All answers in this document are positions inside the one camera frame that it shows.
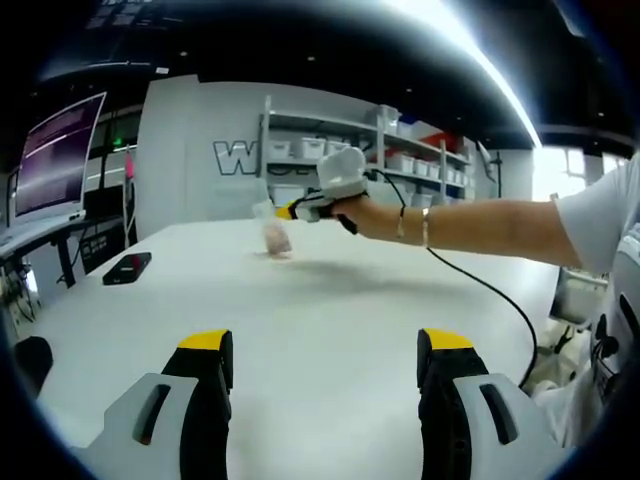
desk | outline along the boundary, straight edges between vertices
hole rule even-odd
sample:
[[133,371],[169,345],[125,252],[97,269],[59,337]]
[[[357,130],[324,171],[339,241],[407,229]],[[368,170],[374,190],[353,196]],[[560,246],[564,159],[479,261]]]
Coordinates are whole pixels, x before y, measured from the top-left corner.
[[[287,223],[291,260],[266,256],[252,221],[176,225],[129,251],[151,251],[137,283],[104,287],[114,258],[43,311],[34,334],[54,365],[40,396],[70,444],[89,444],[104,410],[180,340],[234,335],[229,478],[417,479],[416,339],[466,335],[487,368],[514,382],[529,331],[504,300],[426,251],[354,237],[337,222]],[[510,295],[541,325],[558,269],[444,252]]]

smartphone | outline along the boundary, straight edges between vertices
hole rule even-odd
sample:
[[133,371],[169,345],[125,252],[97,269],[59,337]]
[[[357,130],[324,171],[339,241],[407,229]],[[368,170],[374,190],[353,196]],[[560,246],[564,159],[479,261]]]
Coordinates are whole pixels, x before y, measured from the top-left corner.
[[131,253],[122,257],[111,270],[104,274],[102,283],[104,285],[121,285],[123,283],[135,282],[149,262],[151,253]]

